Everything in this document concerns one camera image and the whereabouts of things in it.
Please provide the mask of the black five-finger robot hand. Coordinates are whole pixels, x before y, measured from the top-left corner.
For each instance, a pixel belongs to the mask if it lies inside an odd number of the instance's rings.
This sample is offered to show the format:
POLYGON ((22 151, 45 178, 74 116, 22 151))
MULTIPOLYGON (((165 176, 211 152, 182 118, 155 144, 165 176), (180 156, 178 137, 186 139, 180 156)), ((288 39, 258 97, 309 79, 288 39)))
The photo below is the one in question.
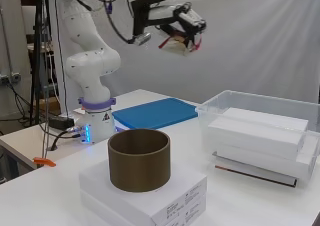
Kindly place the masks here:
POLYGON ((166 0, 134 0, 132 41, 142 45, 150 39, 144 32, 147 27, 154 26, 168 35, 158 48, 162 49, 170 40, 176 42, 186 52, 199 49, 201 34, 206 29, 206 21, 198 15, 190 2, 175 5, 161 5, 166 0))

